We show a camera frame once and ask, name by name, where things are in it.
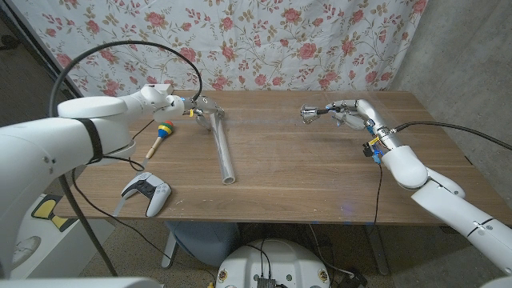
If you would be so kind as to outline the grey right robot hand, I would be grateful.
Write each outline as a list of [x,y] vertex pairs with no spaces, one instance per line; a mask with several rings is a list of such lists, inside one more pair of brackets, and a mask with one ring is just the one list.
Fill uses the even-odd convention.
[[346,124],[354,130],[370,130],[378,137],[384,148],[393,150],[403,145],[400,139],[391,132],[386,120],[374,106],[365,99],[340,100],[326,105],[328,111],[334,112],[338,125]]

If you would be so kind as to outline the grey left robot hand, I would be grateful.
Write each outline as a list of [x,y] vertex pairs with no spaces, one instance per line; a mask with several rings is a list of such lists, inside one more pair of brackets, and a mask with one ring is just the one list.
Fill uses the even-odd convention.
[[210,121],[206,119],[211,115],[219,116],[222,118],[225,115],[225,111],[221,108],[216,101],[207,96],[200,95],[196,100],[192,98],[184,98],[185,114],[195,118],[196,122],[205,127],[207,130],[211,130],[212,125]]

